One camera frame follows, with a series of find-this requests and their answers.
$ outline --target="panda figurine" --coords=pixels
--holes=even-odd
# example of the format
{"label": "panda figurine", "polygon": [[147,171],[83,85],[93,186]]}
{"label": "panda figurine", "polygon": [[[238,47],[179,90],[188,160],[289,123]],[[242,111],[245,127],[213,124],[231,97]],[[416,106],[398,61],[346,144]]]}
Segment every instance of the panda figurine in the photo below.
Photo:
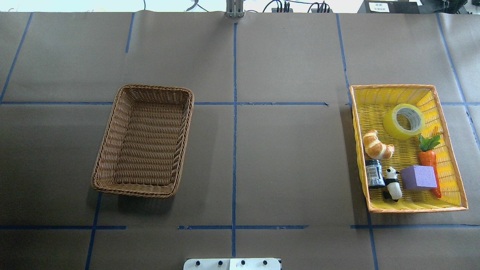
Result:
{"label": "panda figurine", "polygon": [[395,202],[398,202],[398,199],[402,197],[402,190],[400,189],[400,184],[398,183],[397,172],[393,167],[390,167],[386,170],[387,178],[384,178],[385,185],[388,192],[384,191],[385,198],[391,198]]}

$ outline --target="toy carrot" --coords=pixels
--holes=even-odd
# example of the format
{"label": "toy carrot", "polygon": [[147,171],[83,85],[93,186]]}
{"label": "toy carrot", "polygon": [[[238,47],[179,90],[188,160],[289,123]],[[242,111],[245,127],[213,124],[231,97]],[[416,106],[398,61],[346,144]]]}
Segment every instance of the toy carrot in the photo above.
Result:
{"label": "toy carrot", "polygon": [[435,173],[435,180],[437,181],[437,187],[431,189],[431,191],[433,192],[433,194],[435,194],[437,198],[441,198],[442,192],[440,191],[440,180],[438,179],[437,173],[437,155],[433,150],[435,146],[440,144],[440,135],[436,135],[432,138],[424,138],[422,135],[420,135],[419,140],[420,149],[422,150],[422,152],[420,152],[419,154],[420,163],[422,164],[422,166],[433,167],[433,172]]}

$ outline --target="panda head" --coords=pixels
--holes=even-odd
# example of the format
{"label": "panda head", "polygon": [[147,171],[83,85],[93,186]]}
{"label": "panda head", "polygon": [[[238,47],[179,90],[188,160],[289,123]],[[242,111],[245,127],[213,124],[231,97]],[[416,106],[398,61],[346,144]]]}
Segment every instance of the panda head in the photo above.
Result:
{"label": "panda head", "polygon": [[397,172],[393,167],[390,167],[387,169],[387,178],[389,179],[396,179],[397,178],[397,174],[399,174],[400,172]]}

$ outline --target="purple block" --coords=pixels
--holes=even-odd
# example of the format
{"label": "purple block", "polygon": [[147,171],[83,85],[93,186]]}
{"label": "purple block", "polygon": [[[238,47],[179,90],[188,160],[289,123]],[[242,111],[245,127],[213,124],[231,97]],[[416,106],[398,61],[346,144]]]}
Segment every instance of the purple block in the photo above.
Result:
{"label": "purple block", "polygon": [[430,190],[437,187],[432,166],[413,165],[400,171],[403,189]]}

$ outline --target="yellow tape roll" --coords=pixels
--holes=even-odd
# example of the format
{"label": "yellow tape roll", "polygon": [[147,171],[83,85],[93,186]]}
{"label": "yellow tape roll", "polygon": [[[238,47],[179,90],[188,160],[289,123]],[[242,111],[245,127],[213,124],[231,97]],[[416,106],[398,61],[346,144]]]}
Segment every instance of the yellow tape roll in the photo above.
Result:
{"label": "yellow tape roll", "polygon": [[[399,114],[408,119],[411,130],[405,129],[398,124],[396,116]],[[405,141],[420,134],[425,129],[425,116],[413,105],[406,103],[398,104],[384,116],[384,128],[393,138]]]}

